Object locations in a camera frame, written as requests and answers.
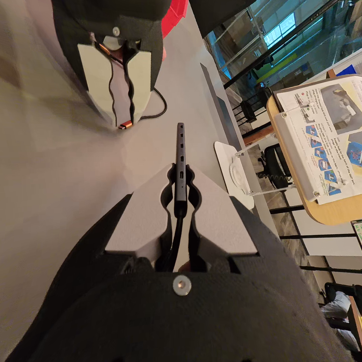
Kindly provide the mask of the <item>clear acrylic panel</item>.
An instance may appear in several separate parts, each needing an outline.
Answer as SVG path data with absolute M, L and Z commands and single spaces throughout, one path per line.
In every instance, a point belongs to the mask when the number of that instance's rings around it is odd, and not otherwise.
M 268 50 L 264 33 L 263 20 L 250 6 L 217 26 L 210 43 L 219 69 L 231 78 L 256 61 Z

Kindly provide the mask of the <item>black floor stand pole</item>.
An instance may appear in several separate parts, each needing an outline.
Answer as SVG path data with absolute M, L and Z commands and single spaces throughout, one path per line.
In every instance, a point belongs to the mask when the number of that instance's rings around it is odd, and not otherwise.
M 263 53 L 260 57 L 258 57 L 254 62 L 241 70 L 237 75 L 235 75 L 232 79 L 226 82 L 223 87 L 224 89 L 229 88 L 231 85 L 236 83 L 238 79 L 247 74 L 249 71 L 254 69 L 256 66 L 261 65 L 264 60 L 274 53 L 278 52 L 281 48 L 283 48 L 289 40 L 294 39 L 299 32 L 304 30 L 306 26 L 310 25 L 312 21 L 317 19 L 319 16 L 323 15 L 328 9 L 333 7 L 338 0 L 329 0 L 323 6 L 319 7 L 314 13 L 308 16 L 302 23 L 297 25 L 291 32 L 287 33 L 285 36 L 281 38 L 281 40 L 277 41 L 271 48 L 269 48 L 265 53 Z

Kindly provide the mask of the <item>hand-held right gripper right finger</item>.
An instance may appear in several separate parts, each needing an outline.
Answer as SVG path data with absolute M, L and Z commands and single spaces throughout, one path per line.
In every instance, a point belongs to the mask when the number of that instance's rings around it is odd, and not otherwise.
M 207 272 L 219 261 L 257 256 L 258 250 L 233 198 L 197 168 L 186 166 L 188 201 L 193 206 L 188 253 L 192 272 Z

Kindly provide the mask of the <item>red plastic bin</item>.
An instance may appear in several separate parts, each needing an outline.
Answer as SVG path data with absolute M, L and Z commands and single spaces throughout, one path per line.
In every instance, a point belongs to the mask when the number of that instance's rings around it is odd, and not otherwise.
M 171 32 L 177 26 L 182 18 L 186 17 L 188 0 L 172 0 L 170 7 L 161 21 L 162 38 Z

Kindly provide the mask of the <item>slim grey usb-c hub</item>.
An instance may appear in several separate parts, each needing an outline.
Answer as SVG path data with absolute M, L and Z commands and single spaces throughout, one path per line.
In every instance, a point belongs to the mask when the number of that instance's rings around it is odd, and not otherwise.
M 181 241 L 183 219 L 188 210 L 188 196 L 186 185 L 186 149 L 185 149 L 184 123 L 177 125 L 176 162 L 174 172 L 174 216 L 176 227 L 170 251 L 168 252 L 163 271 L 173 272 Z

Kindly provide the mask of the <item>black office chair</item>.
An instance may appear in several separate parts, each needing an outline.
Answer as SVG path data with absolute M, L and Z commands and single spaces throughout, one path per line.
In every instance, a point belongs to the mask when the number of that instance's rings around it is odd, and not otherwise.
M 258 158 L 263 170 L 256 173 L 259 179 L 268 179 L 275 189 L 286 189 L 293 185 L 292 175 L 279 144 L 268 146 Z

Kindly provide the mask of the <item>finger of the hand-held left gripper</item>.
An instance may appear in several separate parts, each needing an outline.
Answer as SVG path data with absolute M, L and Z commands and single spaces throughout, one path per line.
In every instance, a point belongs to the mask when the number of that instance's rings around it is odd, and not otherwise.
M 131 123 L 137 124 L 151 97 L 151 52 L 137 51 L 125 64 L 129 81 Z
M 117 116 L 114 110 L 114 96 L 111 90 L 113 80 L 113 59 L 111 52 L 103 44 L 78 44 L 87 94 L 98 113 L 113 128 L 117 126 Z

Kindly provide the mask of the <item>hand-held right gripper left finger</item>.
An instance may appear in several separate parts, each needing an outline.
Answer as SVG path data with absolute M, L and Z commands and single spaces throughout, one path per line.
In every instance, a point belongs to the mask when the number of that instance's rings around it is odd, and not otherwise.
M 165 166 L 131 195 L 105 247 L 114 255 L 146 258 L 152 264 L 171 249 L 168 205 L 173 200 L 173 163 Z

